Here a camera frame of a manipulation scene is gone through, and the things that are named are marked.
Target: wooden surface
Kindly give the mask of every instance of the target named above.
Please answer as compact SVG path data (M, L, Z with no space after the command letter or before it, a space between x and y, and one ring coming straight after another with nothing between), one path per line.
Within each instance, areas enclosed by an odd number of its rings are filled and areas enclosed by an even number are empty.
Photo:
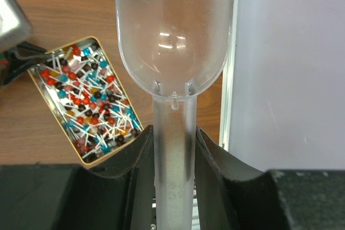
M31 21L29 40L48 50L93 35L103 45L143 126L153 123L151 96L120 58L114 0L17 0ZM197 124L219 139L221 77L198 97ZM1 90L0 163L80 163L28 74Z

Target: rectangular tray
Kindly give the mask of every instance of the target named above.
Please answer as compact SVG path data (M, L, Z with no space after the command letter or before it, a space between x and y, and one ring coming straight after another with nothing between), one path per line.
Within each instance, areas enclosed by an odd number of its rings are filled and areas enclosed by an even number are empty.
M29 74L81 161L92 165L130 144L142 124L98 40L90 36L48 54Z

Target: wooden table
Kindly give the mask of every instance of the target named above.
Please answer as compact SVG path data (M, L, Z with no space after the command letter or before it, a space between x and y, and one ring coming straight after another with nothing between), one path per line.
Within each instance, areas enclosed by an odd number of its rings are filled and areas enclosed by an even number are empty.
M93 35L102 43L144 127L153 123L151 96L120 58L114 0L17 0L31 21L29 40L48 50ZM219 138L221 77L198 98L197 124ZM28 74L4 87L0 99L0 163L80 163Z

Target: white panel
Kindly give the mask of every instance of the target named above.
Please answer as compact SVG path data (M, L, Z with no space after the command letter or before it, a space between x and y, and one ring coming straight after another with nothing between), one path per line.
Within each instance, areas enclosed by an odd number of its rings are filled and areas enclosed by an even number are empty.
M345 169L345 0L239 0L233 80L230 153Z

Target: plastic scoop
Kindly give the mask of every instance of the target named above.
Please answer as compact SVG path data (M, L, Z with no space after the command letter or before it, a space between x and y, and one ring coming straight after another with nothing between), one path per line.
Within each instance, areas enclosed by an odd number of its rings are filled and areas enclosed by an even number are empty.
M122 61L153 96L157 229L191 229L197 96L219 76L232 0L116 0Z

